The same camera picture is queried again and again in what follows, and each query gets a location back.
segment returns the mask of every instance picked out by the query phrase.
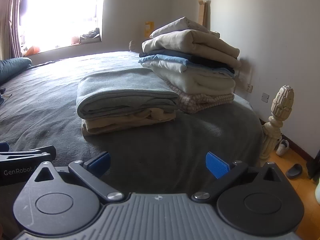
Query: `bed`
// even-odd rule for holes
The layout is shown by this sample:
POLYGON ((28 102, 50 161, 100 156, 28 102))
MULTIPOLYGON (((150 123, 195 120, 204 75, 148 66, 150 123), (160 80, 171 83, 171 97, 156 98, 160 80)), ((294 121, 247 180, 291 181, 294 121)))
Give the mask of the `bed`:
MULTIPOLYGON (((196 114, 177 111, 173 122, 83 137, 76 114, 77 86, 88 74, 135 66, 139 54, 111 52, 60 60, 31 68, 2 85, 12 97, 0 106, 0 141, 11 151, 54 145, 55 166, 87 161, 102 151, 111 168, 102 179, 122 192, 192 194, 214 180, 205 155, 255 165, 263 142, 262 126, 250 104, 233 103, 196 114)), ((9 238, 19 232, 12 204, 23 183, 0 188, 0 223, 9 238)))

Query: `gray gripper base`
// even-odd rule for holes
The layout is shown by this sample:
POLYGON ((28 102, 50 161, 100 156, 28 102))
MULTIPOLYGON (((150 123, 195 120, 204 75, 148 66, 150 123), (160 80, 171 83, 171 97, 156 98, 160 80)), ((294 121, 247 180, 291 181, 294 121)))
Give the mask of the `gray gripper base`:
MULTIPOLYGON (((23 232, 16 239, 40 240, 23 232)), ((110 204, 86 229, 58 240, 300 240, 293 232, 277 237, 250 236, 224 223, 208 204, 195 203, 185 194, 132 194, 110 204)))

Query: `metal screw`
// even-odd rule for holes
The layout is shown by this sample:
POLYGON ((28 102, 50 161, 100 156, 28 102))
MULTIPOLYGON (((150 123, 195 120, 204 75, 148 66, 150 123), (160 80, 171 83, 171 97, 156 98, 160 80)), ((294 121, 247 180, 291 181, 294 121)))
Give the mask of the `metal screw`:
POLYGON ((120 200, 123 198, 123 194, 121 192, 111 192, 107 195, 109 200, 120 200))
POLYGON ((197 192, 197 193, 195 193, 194 196, 196 199, 201 199, 201 200, 205 200, 205 199, 210 198, 210 194, 207 192, 197 192))

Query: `folded clothes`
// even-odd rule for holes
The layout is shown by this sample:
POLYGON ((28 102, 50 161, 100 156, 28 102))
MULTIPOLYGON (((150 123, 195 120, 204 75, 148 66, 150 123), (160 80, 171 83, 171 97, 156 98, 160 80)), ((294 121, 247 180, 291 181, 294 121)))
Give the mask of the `folded clothes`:
POLYGON ((235 87, 235 81, 232 78, 203 76, 189 73, 189 70, 179 73, 154 65, 144 67, 152 69, 160 78, 169 81, 187 94, 227 95, 231 94, 235 87))
POLYGON ((213 106, 228 104, 235 98, 233 93, 221 96, 208 96, 205 94, 190 95, 186 94, 169 82, 167 82, 167 84, 179 95, 179 109, 187 114, 194 114, 213 106))
POLYGON ((202 65, 197 65, 194 63, 191 63, 189 60, 182 58, 182 57, 171 57, 166 55, 152 55, 147 57, 142 57, 139 59, 139 63, 141 63, 142 66, 150 65, 150 64, 157 64, 160 67, 167 68, 172 71, 176 72, 184 72, 187 69, 192 69, 193 72, 203 74, 205 76, 212 76, 212 73, 221 73, 223 74, 224 78, 234 78, 237 73, 231 73, 226 68, 209 68, 202 65))
POLYGON ((131 127, 152 125, 173 120, 176 113, 166 113, 160 108, 147 108, 135 114, 118 117, 104 117, 95 120, 82 120, 84 136, 124 130, 131 127))
POLYGON ((147 56, 152 56, 152 55, 157 55, 157 54, 172 56, 172 57, 182 57, 182 58, 189 60, 191 63, 194 63, 194 64, 206 66, 209 68, 226 68, 231 73, 233 73, 233 74, 235 73, 235 70, 233 68, 229 67, 226 63, 222 63, 222 62, 218 62, 215 60, 186 54, 186 53, 176 51, 176 50, 171 50, 171 49, 152 50, 148 53, 140 53, 139 57, 147 57, 147 56))
POLYGON ((80 80, 76 99, 82 119, 115 117, 161 108, 172 113, 178 95, 150 69, 143 67, 110 70, 80 80))
POLYGON ((157 37, 161 34, 175 32, 175 31, 183 31, 183 30, 198 30, 204 33, 210 33, 215 35, 216 37, 220 37, 220 33, 211 32, 206 27, 196 23, 194 21, 189 20, 187 17, 180 18, 172 23, 169 23, 151 33, 150 38, 157 37))
POLYGON ((240 67, 240 51, 214 35, 195 30, 162 34, 142 43, 144 53, 156 49, 172 49, 240 67))

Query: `electrical outlet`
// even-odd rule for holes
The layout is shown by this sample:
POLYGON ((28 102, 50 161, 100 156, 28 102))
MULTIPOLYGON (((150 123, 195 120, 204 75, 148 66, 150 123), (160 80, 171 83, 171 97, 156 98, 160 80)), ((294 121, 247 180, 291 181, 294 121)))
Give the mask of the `electrical outlet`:
POLYGON ((252 93, 253 85, 247 84, 247 92, 252 93))
POLYGON ((261 100, 263 101, 263 102, 268 102, 268 100, 269 100, 269 95, 267 95, 266 93, 262 93, 262 98, 261 98, 261 100))

